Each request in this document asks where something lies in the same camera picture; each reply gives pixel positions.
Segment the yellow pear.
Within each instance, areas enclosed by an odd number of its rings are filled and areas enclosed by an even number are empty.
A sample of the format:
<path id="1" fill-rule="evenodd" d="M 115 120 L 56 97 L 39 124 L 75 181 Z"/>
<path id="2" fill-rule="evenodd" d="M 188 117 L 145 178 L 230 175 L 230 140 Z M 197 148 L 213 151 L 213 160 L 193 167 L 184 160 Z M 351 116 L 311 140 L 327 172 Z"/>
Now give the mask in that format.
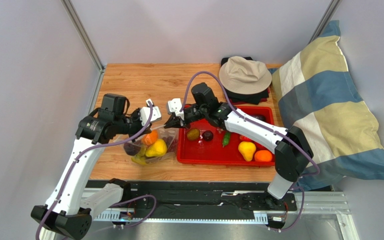
<path id="1" fill-rule="evenodd" d="M 253 160 L 256 150 L 256 145 L 251 141 L 242 141 L 238 145 L 238 151 L 247 162 L 251 162 Z"/>

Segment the yellow banana bunch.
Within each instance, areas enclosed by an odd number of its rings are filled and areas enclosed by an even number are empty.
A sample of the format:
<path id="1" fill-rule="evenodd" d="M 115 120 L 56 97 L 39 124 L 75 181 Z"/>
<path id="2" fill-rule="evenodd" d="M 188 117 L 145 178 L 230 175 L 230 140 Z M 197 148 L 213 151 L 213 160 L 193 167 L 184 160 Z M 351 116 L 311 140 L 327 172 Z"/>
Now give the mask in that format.
<path id="1" fill-rule="evenodd" d="M 142 146 L 139 152 L 131 157 L 131 161 L 142 166 L 147 165 L 146 150 L 147 148 Z"/>

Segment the dark purple grape bunch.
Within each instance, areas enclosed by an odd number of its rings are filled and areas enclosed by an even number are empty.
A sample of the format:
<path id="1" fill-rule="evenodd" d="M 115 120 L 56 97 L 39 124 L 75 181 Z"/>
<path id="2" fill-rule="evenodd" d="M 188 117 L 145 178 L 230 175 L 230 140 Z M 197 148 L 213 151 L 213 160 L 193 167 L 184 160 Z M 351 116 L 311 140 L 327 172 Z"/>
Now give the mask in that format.
<path id="1" fill-rule="evenodd" d="M 167 146 L 167 153 L 175 152 L 178 145 L 178 139 L 175 136 L 164 136 L 162 138 Z"/>

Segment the clear dotted zip top bag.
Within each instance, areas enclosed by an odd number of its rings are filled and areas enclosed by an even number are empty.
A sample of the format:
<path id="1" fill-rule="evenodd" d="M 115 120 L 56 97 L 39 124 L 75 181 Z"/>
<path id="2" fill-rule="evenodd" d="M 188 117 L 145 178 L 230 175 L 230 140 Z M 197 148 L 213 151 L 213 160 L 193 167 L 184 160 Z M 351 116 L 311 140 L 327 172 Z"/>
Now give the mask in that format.
<path id="1" fill-rule="evenodd" d="M 150 132 L 152 130 L 157 130 L 158 131 L 158 139 L 163 139 L 163 137 L 167 137 L 167 136 L 174 136 L 174 137 L 176 137 L 178 139 L 179 130 L 176 129 L 176 128 L 164 128 L 163 126 L 158 126 L 158 127 L 152 128 L 150 130 Z M 150 147 L 150 146 L 147 146 L 147 145 L 145 145 L 145 144 L 143 144 L 141 142 L 141 139 L 145 135 L 146 134 L 138 137 L 135 141 L 128 141 L 128 142 L 133 143 L 133 144 L 135 144 L 137 146 L 146 147 L 146 149 L 148 149 L 148 147 Z M 124 144 L 120 144 L 119 145 L 119 147 L 124 151 L 123 146 L 124 146 Z M 173 158 L 173 157 L 176 156 L 176 154 L 177 154 L 177 150 L 174 151 L 174 152 L 166 152 L 166 154 L 161 156 L 161 157 L 146 157 L 147 165 L 154 164 L 154 163 L 157 163 L 157 162 L 169 159 L 169 158 Z"/>

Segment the yellow lemon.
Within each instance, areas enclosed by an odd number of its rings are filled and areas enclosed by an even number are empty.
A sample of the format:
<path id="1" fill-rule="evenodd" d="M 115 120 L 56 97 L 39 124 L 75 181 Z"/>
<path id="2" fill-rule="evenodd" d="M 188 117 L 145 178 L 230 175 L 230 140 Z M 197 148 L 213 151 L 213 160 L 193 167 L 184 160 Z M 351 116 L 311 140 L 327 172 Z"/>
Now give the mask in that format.
<path id="1" fill-rule="evenodd" d="M 157 139 L 145 151 L 145 156 L 148 158 L 162 157 L 167 153 L 168 147 L 163 139 Z"/>

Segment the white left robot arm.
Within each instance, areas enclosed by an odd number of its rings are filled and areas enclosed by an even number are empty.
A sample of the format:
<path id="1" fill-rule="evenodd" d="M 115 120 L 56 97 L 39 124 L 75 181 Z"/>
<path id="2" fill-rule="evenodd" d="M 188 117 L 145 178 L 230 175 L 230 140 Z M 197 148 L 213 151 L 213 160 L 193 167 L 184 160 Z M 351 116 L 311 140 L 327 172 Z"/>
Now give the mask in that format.
<path id="1" fill-rule="evenodd" d="M 151 99 L 128 114 L 130 101 L 123 95 L 107 93 L 101 106 L 78 124 L 71 156 L 54 191 L 43 205 L 36 205 L 31 217 L 38 222 L 35 238 L 43 230 L 81 240 L 93 219 L 120 202 L 129 183 L 113 179 L 103 189 L 82 201 L 82 195 L 97 160 L 107 147 L 134 141 L 150 132 L 161 111 Z"/>

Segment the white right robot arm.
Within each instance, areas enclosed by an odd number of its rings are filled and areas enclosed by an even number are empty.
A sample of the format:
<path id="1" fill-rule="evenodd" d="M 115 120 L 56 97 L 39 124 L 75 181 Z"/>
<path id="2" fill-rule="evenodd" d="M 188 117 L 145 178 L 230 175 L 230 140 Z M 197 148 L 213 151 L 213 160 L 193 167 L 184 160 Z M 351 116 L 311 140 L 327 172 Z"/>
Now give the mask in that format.
<path id="1" fill-rule="evenodd" d="M 229 102 L 219 101 L 206 83 L 191 88 L 195 103 L 185 106 L 180 98 L 169 100 L 170 115 L 166 128 L 186 128 L 191 123 L 206 120 L 211 126 L 245 136 L 264 146 L 275 157 L 276 175 L 267 192 L 282 199 L 312 161 L 313 152 L 304 132 L 295 126 L 287 129 L 252 117 Z"/>

